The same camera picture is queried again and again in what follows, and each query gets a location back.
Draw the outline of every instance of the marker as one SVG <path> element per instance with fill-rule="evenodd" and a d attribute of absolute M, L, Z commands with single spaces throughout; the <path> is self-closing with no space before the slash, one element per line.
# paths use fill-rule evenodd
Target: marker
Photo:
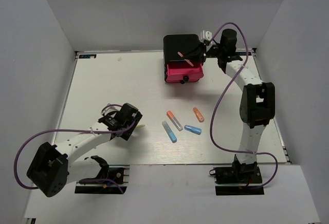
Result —
<path fill-rule="evenodd" d="M 166 121 L 163 121 L 163 122 L 162 122 L 162 125 L 163 125 L 164 129 L 166 130 L 166 132 L 167 132 L 167 134 L 168 134 L 170 140 L 171 140 L 173 143 L 177 142 L 177 138 L 176 138 L 175 134 L 173 133 L 173 131 L 170 129 L 168 123 L 167 123 Z"/>
<path fill-rule="evenodd" d="M 178 122 L 178 120 L 175 118 L 174 114 L 171 111 L 167 112 L 167 116 L 174 123 L 177 130 L 179 131 L 183 130 L 183 127 L 181 126 L 181 124 Z"/>
<path fill-rule="evenodd" d="M 188 130 L 189 132 L 198 134 L 198 135 L 201 134 L 201 129 L 197 128 L 197 127 L 194 127 L 194 126 L 186 125 L 186 126 L 184 126 L 184 129 Z"/>
<path fill-rule="evenodd" d="M 199 109 L 197 109 L 196 107 L 193 108 L 193 112 L 196 115 L 196 118 L 198 119 L 199 122 L 204 122 L 205 118 L 202 116 L 202 114 L 200 113 Z"/>

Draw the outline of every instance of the white tabletop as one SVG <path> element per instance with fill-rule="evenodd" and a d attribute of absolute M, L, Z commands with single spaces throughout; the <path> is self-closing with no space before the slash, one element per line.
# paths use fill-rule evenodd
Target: white tabletop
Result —
<path fill-rule="evenodd" d="M 258 76 L 252 57 L 247 64 Z M 234 154 L 217 149 L 209 137 L 209 124 L 214 106 L 229 82 L 217 65 L 207 59 L 205 76 L 197 83 L 166 84 L 163 77 L 162 52 L 99 53 L 95 59 L 78 59 L 60 128 L 88 129 L 100 117 L 107 103 L 136 106 L 143 117 L 130 139 L 116 138 L 87 153 L 98 155 L 109 164 L 218 164 L 231 163 Z M 217 143 L 238 149 L 242 134 L 239 106 L 242 92 L 234 83 L 218 108 L 214 123 Z M 192 108 L 205 117 L 199 123 Z M 179 132 L 166 116 L 171 110 L 180 123 L 202 129 L 200 136 Z M 161 122 L 166 120 L 177 137 L 172 143 Z M 59 133 L 56 143 L 74 134 Z M 286 162 L 276 126 L 266 127 L 260 152 L 273 153 L 279 162 Z M 258 162 L 273 162 L 269 156 L 258 156 Z"/>
<path fill-rule="evenodd" d="M 26 218 L 36 224 L 301 224 L 318 222 L 300 166 L 281 165 L 259 196 L 216 196 L 209 165 L 133 165 L 124 195 L 74 194 L 70 183 L 47 198 L 34 190 Z M 263 180 L 273 165 L 260 165 Z"/>

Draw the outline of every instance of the white wall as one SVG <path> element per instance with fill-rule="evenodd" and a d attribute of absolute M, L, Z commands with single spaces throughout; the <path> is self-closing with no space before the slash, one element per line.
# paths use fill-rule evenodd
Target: white wall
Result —
<path fill-rule="evenodd" d="M 329 223 L 329 0 L 284 0 L 258 49 L 276 86 L 277 118 L 321 223 Z"/>
<path fill-rule="evenodd" d="M 257 47 L 281 1 L 48 0 L 76 51 L 162 49 L 167 34 L 215 31 L 227 21 Z"/>
<path fill-rule="evenodd" d="M 0 223 L 21 223 L 29 190 L 14 180 L 13 161 L 31 135 L 54 127 L 74 52 L 47 0 L 0 0 Z M 21 179 L 37 146 L 19 163 Z"/>

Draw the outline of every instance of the cable tie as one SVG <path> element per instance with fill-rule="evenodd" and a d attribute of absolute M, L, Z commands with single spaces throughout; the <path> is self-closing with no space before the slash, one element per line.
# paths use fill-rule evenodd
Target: cable tie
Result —
<path fill-rule="evenodd" d="M 96 137 L 96 134 L 93 131 L 93 128 L 90 128 L 90 134 L 93 134 Z"/>

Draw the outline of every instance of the orange cap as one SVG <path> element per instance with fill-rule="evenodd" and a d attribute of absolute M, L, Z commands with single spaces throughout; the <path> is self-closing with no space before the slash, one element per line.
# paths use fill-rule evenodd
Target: orange cap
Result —
<path fill-rule="evenodd" d="M 202 114 L 200 113 L 199 109 L 197 109 L 196 107 L 193 108 L 193 112 L 196 115 L 196 118 L 198 119 L 199 122 L 204 122 L 205 118 L 202 116 Z"/>
<path fill-rule="evenodd" d="M 167 112 L 167 116 L 171 119 L 175 118 L 174 114 L 171 111 Z"/>

